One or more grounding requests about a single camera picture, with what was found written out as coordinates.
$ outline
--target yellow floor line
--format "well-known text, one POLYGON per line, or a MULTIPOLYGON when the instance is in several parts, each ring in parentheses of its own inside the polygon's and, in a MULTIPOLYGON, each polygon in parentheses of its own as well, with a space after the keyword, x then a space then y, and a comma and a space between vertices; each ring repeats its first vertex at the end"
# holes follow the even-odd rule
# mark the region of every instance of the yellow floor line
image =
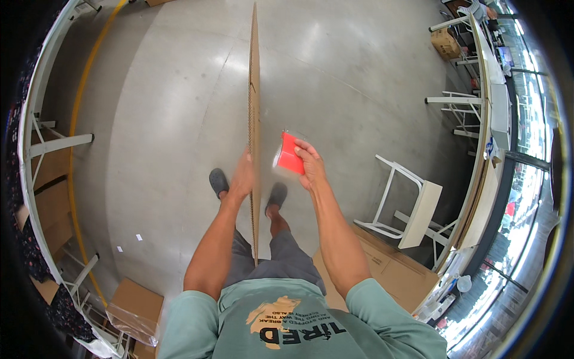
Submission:
MULTIPOLYGON (((102 41, 103 41, 104 37, 106 36, 106 34, 110 28, 111 23, 114 21, 115 16, 118 14, 119 10, 122 8, 123 4, 125 4, 125 3, 126 3, 126 0, 120 0, 119 3, 116 5, 114 11, 111 13, 110 17, 108 18, 108 20, 104 24, 104 27, 103 27, 102 31, 100 32, 100 35, 98 36, 98 39, 96 40, 96 43, 94 44, 94 47, 92 48, 92 52, 90 52, 90 56, 88 57, 88 61, 86 62, 86 66, 84 67, 84 72, 82 72, 82 78, 80 79, 80 85, 77 88, 76 99, 74 100, 74 103, 73 103, 72 119, 70 121, 70 136, 74 136, 74 134, 76 132, 77 114, 80 111, 80 103, 82 102, 82 94, 84 93, 84 88, 86 86, 86 81, 88 80, 88 75, 90 74, 90 69, 92 67, 92 63, 94 62, 94 58, 96 57, 96 54, 98 53, 100 45, 102 44, 102 41)), ((76 231, 77 242, 80 245, 80 252, 82 253, 82 259, 84 260, 85 264, 88 264, 88 256, 86 255, 86 249, 84 248, 84 242, 82 241, 82 233, 80 232, 80 226, 77 222, 76 200, 75 200, 74 195, 73 195, 73 177, 72 177, 72 174, 73 174, 73 147, 70 147, 70 167, 69 167, 69 171, 68 171, 68 195, 69 195, 69 201, 70 201, 70 211, 72 212, 73 227, 76 231)), ((96 288, 96 292, 98 293, 99 297, 101 298, 102 303, 104 304, 105 307, 107 307, 107 302, 104 299, 104 296, 102 295, 102 291, 100 290, 100 287, 98 286, 98 282, 96 281, 94 274, 91 271, 90 271, 90 279, 92 280, 92 283, 94 284, 94 287, 96 288)))

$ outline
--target gray shorts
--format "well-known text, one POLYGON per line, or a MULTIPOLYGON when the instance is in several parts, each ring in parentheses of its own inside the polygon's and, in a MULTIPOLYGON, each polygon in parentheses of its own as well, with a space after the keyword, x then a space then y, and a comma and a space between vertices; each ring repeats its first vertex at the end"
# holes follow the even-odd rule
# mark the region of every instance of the gray shorts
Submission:
POLYGON ((255 267, 251 245, 236 229, 231 247, 231 268, 223 288, 246 279, 294 278, 313 283, 321 289, 323 295, 327 294, 313 260, 299 248, 290 231, 279 232, 273 237, 269 247, 271 260, 260 259, 255 267))

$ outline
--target graphic print on shirt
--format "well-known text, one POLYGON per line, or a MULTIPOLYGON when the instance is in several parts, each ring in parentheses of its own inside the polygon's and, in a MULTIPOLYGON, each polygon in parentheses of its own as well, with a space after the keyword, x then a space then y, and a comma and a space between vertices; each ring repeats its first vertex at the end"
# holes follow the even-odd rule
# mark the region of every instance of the graphic print on shirt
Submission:
POLYGON ((280 349, 280 344, 300 344, 321 337, 329 340, 332 335, 347 331, 339 328, 340 324, 327 312, 294 311, 300 303, 301 299, 289 299, 286 295, 274 303, 263 302, 249 313, 245 324, 251 324, 250 334, 259 333, 259 338, 269 349, 280 349))

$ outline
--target hand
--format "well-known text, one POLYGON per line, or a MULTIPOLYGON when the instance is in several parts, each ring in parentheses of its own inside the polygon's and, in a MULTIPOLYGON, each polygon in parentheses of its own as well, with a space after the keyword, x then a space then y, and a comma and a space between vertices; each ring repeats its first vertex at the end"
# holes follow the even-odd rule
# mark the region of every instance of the hand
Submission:
POLYGON ((253 189, 254 177, 253 160, 249 154, 249 149, 245 147, 245 151, 243 151, 241 158, 237 162, 235 173, 233 173, 229 194, 244 200, 253 189))
POLYGON ((317 153, 317 150, 307 142, 297 138, 295 139, 295 154, 303 160, 305 174, 299 177, 299 182, 304 189, 310 191, 316 183, 327 182, 325 165, 323 159, 317 153))

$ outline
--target left hand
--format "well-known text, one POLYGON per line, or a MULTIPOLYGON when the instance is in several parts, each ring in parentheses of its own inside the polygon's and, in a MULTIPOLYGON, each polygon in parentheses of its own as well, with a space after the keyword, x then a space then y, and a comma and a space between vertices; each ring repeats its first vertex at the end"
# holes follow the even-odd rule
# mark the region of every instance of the left hand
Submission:
POLYGON ((233 173, 229 194, 243 200, 253 189, 254 178, 253 159, 249 154, 249 149, 245 147, 245 151, 237 162, 235 173, 233 173))

